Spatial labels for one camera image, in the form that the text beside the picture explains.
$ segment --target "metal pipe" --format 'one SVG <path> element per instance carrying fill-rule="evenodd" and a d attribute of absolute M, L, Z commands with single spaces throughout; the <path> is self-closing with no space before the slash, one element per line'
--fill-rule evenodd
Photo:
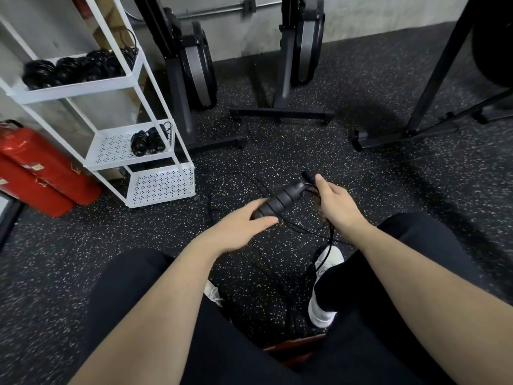
<path fill-rule="evenodd" d="M 269 6 L 280 5 L 281 3 L 282 3 L 281 0 L 266 2 L 265 4 L 257 5 L 256 9 L 258 10 L 258 9 L 267 8 Z M 195 17 L 214 16 L 214 15 L 221 15 L 223 13 L 239 12 L 239 11 L 242 11 L 243 9 L 244 8 L 242 7 L 242 4 L 231 4 L 231 5 L 221 6 L 221 7 L 217 7 L 217 8 L 204 9 L 204 10 L 195 11 L 195 12 L 179 13 L 179 14 L 176 14 L 176 17 L 181 20 L 186 20 L 186 19 L 194 19 Z M 143 19 L 132 15 L 131 13 L 127 12 L 126 10 L 125 10 L 125 13 L 127 14 L 128 17 L 130 17 L 134 21 L 144 24 Z"/>

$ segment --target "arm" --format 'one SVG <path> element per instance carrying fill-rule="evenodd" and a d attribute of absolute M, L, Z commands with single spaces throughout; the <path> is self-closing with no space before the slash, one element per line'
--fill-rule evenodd
<path fill-rule="evenodd" d="M 230 213 L 192 240 L 70 384 L 178 384 L 215 259 L 278 222 L 274 217 L 249 220 L 261 203 L 256 200 Z"/>
<path fill-rule="evenodd" d="M 461 384 L 513 378 L 513 307 L 372 226 L 318 174 L 324 215 L 358 247 L 422 346 Z"/>

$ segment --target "forearm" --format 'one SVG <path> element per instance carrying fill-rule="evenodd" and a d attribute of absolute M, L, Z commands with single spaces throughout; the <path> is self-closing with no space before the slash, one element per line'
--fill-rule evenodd
<path fill-rule="evenodd" d="M 513 378 L 511 306 L 370 224 L 351 236 L 408 327 L 456 382 Z"/>
<path fill-rule="evenodd" d="M 194 239 L 77 372 L 72 384 L 178 384 L 215 250 Z"/>

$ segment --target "red fire extinguisher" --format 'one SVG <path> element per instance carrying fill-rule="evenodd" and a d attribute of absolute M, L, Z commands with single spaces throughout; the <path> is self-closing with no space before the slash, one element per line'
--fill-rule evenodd
<path fill-rule="evenodd" d="M 73 208 L 73 203 L 53 187 L 1 154 L 0 190 L 55 218 Z"/>
<path fill-rule="evenodd" d="M 80 172 L 70 158 L 29 128 L 18 128 L 5 135 L 2 153 L 77 204 L 90 204 L 102 192 L 98 183 Z"/>

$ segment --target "right hand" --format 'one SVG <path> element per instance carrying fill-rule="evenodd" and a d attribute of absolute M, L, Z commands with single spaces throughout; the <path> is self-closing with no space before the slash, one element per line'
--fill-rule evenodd
<path fill-rule="evenodd" d="M 355 231 L 369 225 L 346 189 L 326 181 L 320 174 L 316 174 L 316 187 L 322 213 L 344 238 L 352 241 Z"/>

